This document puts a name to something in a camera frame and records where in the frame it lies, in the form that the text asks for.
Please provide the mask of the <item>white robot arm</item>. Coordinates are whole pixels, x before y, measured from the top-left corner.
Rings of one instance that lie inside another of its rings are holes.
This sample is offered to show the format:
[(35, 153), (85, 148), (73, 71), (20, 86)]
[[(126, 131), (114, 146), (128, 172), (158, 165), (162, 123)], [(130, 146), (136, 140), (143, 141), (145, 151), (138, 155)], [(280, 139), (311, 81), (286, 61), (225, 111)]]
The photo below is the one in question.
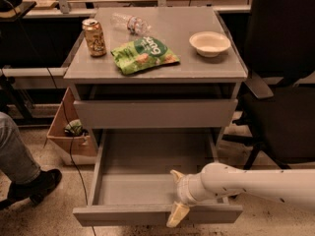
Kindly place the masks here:
[(190, 208), (207, 200), (217, 200), (241, 193), (315, 211), (315, 170), (241, 170), (213, 162), (196, 174), (171, 170), (176, 197), (166, 223), (176, 227)]

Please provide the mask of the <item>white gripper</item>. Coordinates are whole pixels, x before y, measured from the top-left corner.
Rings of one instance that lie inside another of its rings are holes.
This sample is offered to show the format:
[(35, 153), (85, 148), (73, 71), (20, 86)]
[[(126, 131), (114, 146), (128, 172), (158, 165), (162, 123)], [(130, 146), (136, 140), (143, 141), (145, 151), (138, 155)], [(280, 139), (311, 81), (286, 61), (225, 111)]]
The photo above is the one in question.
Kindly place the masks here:
[(173, 203), (166, 223), (167, 227), (174, 228), (189, 213), (189, 206), (196, 206), (205, 200), (213, 200), (216, 196), (205, 188), (200, 173), (184, 175), (177, 170), (171, 170), (170, 174), (176, 184), (177, 200), (180, 201), (180, 203)]

